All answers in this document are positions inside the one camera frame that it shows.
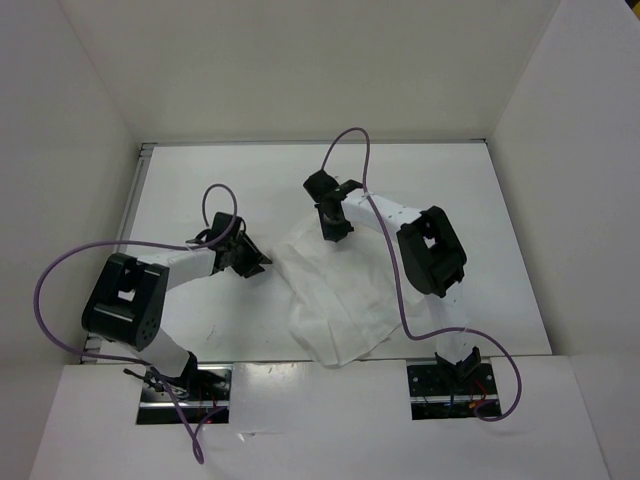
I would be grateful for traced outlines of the white pleated skirt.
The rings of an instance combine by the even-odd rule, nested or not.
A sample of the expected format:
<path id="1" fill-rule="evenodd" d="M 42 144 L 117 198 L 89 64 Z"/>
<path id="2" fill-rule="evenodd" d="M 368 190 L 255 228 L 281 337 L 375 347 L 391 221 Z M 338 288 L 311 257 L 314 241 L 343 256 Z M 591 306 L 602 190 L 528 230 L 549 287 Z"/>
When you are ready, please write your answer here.
<path id="1" fill-rule="evenodd" d="M 361 359 L 419 357 L 404 335 L 383 236 L 357 225 L 347 238 L 323 239 L 318 217 L 297 222 L 272 249 L 293 291 L 287 329 L 310 358 L 329 368 Z"/>

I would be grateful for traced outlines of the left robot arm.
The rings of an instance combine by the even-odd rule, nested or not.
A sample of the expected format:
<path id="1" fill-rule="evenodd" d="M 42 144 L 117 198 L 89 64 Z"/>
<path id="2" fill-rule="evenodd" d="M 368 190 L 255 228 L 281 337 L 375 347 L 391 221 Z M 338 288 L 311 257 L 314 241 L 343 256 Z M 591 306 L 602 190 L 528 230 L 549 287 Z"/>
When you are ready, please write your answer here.
<path id="1" fill-rule="evenodd" d="M 133 257 L 111 255 L 82 313 L 89 333 L 118 343 L 152 365 L 164 377 L 163 386 L 176 399 L 192 397 L 199 387 L 197 357 L 178 345 L 161 327 L 169 290 L 206 278 L 227 268 L 251 278 L 272 261 L 246 232 L 234 229 L 220 242 L 204 230 L 187 242 L 187 249 Z"/>

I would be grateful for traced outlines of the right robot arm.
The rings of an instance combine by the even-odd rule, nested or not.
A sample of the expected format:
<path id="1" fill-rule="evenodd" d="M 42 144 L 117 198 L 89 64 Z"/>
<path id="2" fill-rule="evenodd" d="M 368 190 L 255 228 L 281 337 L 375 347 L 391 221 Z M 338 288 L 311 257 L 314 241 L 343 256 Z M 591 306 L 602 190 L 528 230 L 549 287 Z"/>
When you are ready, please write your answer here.
<path id="1" fill-rule="evenodd" d="M 396 286 L 401 286 L 404 275 L 424 296 L 434 323 L 430 333 L 407 336 L 412 340 L 444 337 L 436 347 L 436 358 L 445 362 L 438 369 L 438 380 L 446 391 L 462 392 L 474 376 L 465 361 L 473 351 L 469 318 L 462 305 L 467 255 L 445 211 L 438 206 L 426 210 L 403 206 L 359 185 L 343 184 L 311 198 L 326 240 L 346 238 L 356 224 L 383 235 Z"/>

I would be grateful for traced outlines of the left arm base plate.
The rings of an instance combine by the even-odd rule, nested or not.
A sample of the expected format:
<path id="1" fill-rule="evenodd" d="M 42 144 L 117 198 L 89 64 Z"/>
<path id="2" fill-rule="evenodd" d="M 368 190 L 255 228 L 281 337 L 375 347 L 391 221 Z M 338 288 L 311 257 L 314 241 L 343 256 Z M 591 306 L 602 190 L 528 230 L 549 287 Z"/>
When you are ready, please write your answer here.
<path id="1" fill-rule="evenodd" d="M 212 364 L 200 366 L 199 369 L 205 377 L 203 386 L 189 392 L 173 387 L 180 408 L 192 426 L 202 419 L 205 424 L 227 424 L 233 367 L 230 364 Z M 181 420 L 166 389 L 151 373 L 143 376 L 143 382 L 136 424 L 179 424 Z"/>

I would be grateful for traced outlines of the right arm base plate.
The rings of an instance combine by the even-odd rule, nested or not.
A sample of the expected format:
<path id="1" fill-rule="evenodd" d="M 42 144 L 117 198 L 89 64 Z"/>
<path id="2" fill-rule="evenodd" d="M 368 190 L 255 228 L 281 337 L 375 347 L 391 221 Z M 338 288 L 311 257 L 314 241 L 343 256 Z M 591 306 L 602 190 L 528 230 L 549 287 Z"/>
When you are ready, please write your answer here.
<path id="1" fill-rule="evenodd" d="M 460 386 L 449 387 L 435 363 L 409 364 L 408 389 L 412 419 L 473 418 L 475 409 L 489 418 L 502 414 L 492 366 L 482 363 Z"/>

